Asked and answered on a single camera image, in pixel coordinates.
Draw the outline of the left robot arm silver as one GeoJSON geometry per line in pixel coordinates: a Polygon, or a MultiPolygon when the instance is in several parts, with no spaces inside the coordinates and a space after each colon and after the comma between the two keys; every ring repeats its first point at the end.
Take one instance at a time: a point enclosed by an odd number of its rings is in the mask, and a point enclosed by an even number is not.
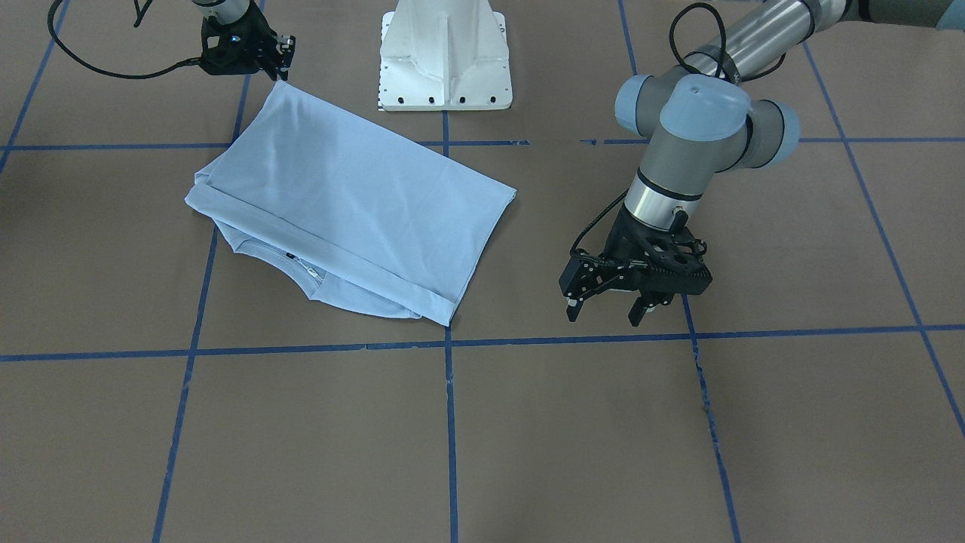
{"type": "Polygon", "coordinates": [[[630,77],[614,99],[617,123],[648,147],[630,188],[611,203],[617,215],[603,251],[570,248],[559,278],[570,322],[587,299],[607,291],[636,293],[628,320],[638,326],[655,307],[709,287],[706,243],[688,223],[711,179],[779,164],[801,135],[792,107],[753,100],[744,83],[776,71],[797,44],[841,21],[963,28],[961,1],[765,1],[730,27],[707,2],[682,13],[700,9],[714,17],[718,38],[683,55],[672,22],[675,66],[661,76],[630,77]]]}

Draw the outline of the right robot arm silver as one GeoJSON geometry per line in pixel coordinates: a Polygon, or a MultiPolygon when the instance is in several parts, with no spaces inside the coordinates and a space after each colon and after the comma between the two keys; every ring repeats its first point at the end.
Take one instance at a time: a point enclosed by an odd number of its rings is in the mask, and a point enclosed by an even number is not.
{"type": "Polygon", "coordinates": [[[203,17],[200,67],[208,75],[264,72],[286,81],[296,38],[275,32],[254,1],[194,1],[203,17]]]}

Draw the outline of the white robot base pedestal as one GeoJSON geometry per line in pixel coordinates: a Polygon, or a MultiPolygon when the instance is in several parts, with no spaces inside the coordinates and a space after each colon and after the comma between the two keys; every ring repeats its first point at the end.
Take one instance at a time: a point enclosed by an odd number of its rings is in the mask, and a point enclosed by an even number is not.
{"type": "Polygon", "coordinates": [[[381,18],[377,106],[492,111],[513,104],[506,17],[489,1],[400,1],[381,18]]]}

